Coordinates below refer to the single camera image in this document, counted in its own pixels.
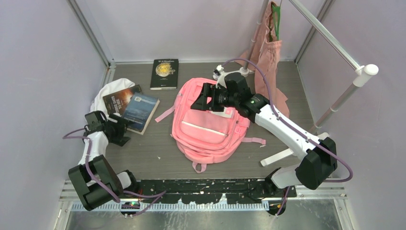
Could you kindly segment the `blue grey book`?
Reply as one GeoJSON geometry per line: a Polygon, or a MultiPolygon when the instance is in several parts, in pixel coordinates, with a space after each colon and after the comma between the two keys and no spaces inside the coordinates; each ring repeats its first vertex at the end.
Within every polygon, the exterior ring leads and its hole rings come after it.
{"type": "Polygon", "coordinates": [[[128,121],[127,130],[143,135],[159,103],[156,97],[135,92],[122,115],[128,121]]]}

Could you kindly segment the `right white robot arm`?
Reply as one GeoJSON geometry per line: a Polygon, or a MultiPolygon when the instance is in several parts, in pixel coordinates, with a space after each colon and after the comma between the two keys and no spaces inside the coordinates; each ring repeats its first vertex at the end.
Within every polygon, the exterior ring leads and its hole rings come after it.
{"type": "Polygon", "coordinates": [[[204,83],[191,109],[221,112],[235,108],[252,123],[271,132],[300,159],[300,163],[274,170],[268,177],[266,191],[277,197],[284,188],[303,185],[317,189],[337,168],[335,142],[320,139],[292,122],[279,112],[262,94],[252,94],[245,77],[239,73],[226,75],[225,84],[204,83]]]}

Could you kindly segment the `pink student backpack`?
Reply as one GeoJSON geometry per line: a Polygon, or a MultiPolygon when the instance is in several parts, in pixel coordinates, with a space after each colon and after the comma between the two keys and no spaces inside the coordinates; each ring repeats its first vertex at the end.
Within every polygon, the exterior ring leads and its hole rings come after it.
{"type": "Polygon", "coordinates": [[[160,122],[174,114],[171,136],[197,173],[204,172],[208,164],[229,159],[242,142],[266,144],[265,139],[246,137],[250,121],[239,115],[235,108],[226,107],[221,112],[191,109],[204,83],[216,82],[205,78],[188,80],[178,92],[173,106],[155,119],[160,122]]]}

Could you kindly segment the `dark book orange cover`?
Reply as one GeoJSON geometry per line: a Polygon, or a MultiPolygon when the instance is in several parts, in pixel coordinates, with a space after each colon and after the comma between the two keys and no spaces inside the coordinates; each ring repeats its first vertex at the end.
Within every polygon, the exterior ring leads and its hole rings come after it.
{"type": "Polygon", "coordinates": [[[142,93],[140,85],[135,85],[120,91],[103,96],[103,102],[106,107],[106,114],[123,115],[134,93],[142,93]]]}

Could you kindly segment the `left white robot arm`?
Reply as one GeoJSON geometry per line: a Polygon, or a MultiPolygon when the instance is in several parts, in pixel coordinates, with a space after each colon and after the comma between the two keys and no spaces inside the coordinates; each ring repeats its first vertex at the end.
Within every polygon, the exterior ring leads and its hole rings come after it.
{"type": "Polygon", "coordinates": [[[105,158],[109,144],[124,146],[130,138],[125,136],[128,121],[111,114],[107,118],[103,111],[97,110],[85,115],[87,124],[79,137],[85,144],[84,152],[77,166],[69,169],[69,179],[87,211],[126,195],[138,195],[140,186],[134,175],[125,170],[116,173],[105,158]]]}

